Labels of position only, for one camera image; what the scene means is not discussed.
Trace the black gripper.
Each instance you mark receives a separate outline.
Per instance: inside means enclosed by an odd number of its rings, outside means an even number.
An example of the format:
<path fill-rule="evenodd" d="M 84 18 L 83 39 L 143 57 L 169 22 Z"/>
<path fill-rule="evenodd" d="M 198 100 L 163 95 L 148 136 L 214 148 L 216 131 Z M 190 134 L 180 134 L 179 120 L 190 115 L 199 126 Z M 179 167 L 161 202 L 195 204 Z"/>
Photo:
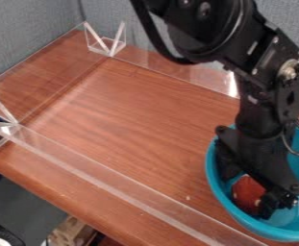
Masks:
<path fill-rule="evenodd" d="M 258 216 L 267 220 L 278 209 L 298 204 L 299 181 L 287 162 L 295 127 L 276 129 L 270 135 L 250 135 L 242 129 L 216 127 L 216 171 L 226 182 L 240 174 L 263 186 Z"/>

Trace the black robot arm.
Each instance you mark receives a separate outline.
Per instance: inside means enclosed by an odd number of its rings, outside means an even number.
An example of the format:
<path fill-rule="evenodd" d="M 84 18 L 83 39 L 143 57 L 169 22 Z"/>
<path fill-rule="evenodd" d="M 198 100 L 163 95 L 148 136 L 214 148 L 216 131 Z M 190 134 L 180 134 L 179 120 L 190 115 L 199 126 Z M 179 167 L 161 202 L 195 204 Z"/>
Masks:
<path fill-rule="evenodd" d="M 254 0 L 129 0 L 160 55 L 178 64 L 220 62 L 240 92 L 235 126 L 216 127 L 219 177 L 244 173 L 260 184 L 263 219 L 299 200 L 287 156 L 299 131 L 299 47 Z"/>

